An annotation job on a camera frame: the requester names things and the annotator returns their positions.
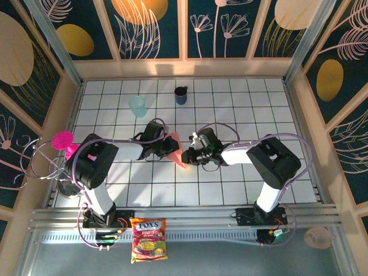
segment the white tile floor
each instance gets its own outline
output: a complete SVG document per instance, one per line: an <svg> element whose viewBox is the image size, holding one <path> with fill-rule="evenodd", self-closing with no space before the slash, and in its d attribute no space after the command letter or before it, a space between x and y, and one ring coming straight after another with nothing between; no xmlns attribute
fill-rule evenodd
<svg viewBox="0 0 368 276"><path fill-rule="evenodd" d="M183 106L174 101L177 86L188 87ZM141 119L134 117L127 104L138 94L145 98L147 107ZM269 133L296 133L280 79L114 80L87 83L75 123L75 143L92 132L127 139L142 132L154 117L164 119L170 131L179 133L183 150L190 146L188 136L193 131L215 121L235 128L242 141ZM223 142L236 138L223 126L214 130ZM288 137L281 140L301 159L303 170L306 164L299 141ZM106 179L118 207L253 204L263 184L251 164L206 172L194 166L185 170L167 159L151 163L119 161L113 163ZM292 184L282 201L316 202L309 174ZM76 207L81 202L83 198L67 200L57 195L54 206Z"/></svg>

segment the chip bag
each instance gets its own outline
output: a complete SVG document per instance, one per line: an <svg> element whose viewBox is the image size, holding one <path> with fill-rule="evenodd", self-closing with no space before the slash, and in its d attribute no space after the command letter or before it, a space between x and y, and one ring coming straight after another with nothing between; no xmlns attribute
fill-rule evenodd
<svg viewBox="0 0 368 276"><path fill-rule="evenodd" d="M131 218L131 223L133 229L132 263L167 259L165 219Z"/></svg>

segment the light blue cup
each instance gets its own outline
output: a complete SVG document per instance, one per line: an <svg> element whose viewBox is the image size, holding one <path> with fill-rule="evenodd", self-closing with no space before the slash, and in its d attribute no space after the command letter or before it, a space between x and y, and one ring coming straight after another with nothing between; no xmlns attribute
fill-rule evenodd
<svg viewBox="0 0 368 276"><path fill-rule="evenodd" d="M145 111L145 100L141 96L135 96L131 98L128 102L128 105L133 112L134 116L137 118L144 117L146 111Z"/></svg>

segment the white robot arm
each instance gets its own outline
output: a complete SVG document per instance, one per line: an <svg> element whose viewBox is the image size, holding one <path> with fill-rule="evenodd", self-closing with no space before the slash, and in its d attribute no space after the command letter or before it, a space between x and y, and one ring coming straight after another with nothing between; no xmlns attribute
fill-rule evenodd
<svg viewBox="0 0 368 276"><path fill-rule="evenodd" d="M113 161L142 160L150 154L162 158L178 149L178 142L166 137L164 126L151 121L144 132L124 142L107 143L96 134L89 134L66 162L66 170L69 174L75 170L76 180L85 188L94 221L109 226L115 222L116 206L108 194L105 179Z"/></svg>
<svg viewBox="0 0 368 276"><path fill-rule="evenodd" d="M212 128L205 128L190 136L191 143L201 148L189 148L182 154L182 162L205 165L213 161L219 166L252 163L264 180L255 207L267 217L278 205L284 185L300 169L299 159L278 139L269 138L257 145L223 145Z"/></svg>

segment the dark blue mug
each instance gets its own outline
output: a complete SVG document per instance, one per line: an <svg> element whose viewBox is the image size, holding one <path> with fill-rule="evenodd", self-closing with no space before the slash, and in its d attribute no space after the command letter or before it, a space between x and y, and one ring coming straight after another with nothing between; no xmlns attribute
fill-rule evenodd
<svg viewBox="0 0 368 276"><path fill-rule="evenodd" d="M180 86L175 88L175 102L177 102L178 105L183 105L186 103L187 100L187 91L188 91L188 87L187 86Z"/></svg>

